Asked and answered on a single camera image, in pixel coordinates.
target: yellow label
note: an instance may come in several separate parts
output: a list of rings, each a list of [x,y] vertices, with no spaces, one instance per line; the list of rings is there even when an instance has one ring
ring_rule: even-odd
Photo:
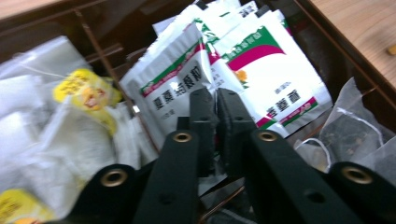
[[[116,122],[105,109],[106,105],[115,105],[121,99],[119,91],[106,83],[89,69],[78,69],[59,84],[53,91],[53,97],[63,102],[71,96],[71,102],[94,119],[103,122],[112,135]]]
[[[0,195],[0,223],[38,224],[55,215],[22,189],[9,189]]]

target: wooden surface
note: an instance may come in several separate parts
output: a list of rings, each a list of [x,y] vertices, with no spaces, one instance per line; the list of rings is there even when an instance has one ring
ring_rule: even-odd
[[[0,0],[0,20],[62,0]]]
[[[310,0],[396,89],[396,0]]]

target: yellow packet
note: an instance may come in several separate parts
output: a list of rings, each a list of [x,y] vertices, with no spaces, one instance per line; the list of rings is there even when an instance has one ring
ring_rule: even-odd
[[[0,223],[38,224],[55,215],[23,189],[9,189],[0,195]]]
[[[53,90],[53,98],[63,102],[71,96],[71,103],[105,124],[111,135],[117,130],[116,121],[107,112],[107,105],[121,99],[119,91],[89,69],[77,69]]]

